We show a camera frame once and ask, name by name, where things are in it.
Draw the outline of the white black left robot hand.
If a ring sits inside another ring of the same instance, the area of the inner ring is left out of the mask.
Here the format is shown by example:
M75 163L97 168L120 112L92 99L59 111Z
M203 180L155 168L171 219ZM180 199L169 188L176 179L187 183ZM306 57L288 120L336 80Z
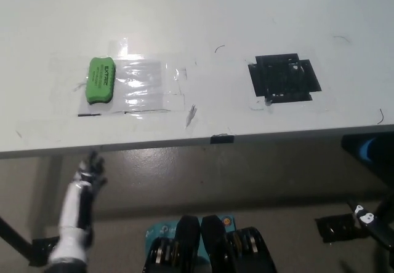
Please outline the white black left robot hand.
M68 185L58 224L59 240L49 256L49 263L65 261L87 263L93 242L93 205L106 184L104 158L91 152L83 159Z

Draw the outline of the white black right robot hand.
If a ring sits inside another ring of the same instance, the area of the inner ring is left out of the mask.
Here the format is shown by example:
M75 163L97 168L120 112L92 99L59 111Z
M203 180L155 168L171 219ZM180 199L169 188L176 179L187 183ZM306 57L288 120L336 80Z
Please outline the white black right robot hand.
M393 192L384 198L374 212L350 199L347 201L362 229L389 252L393 251Z

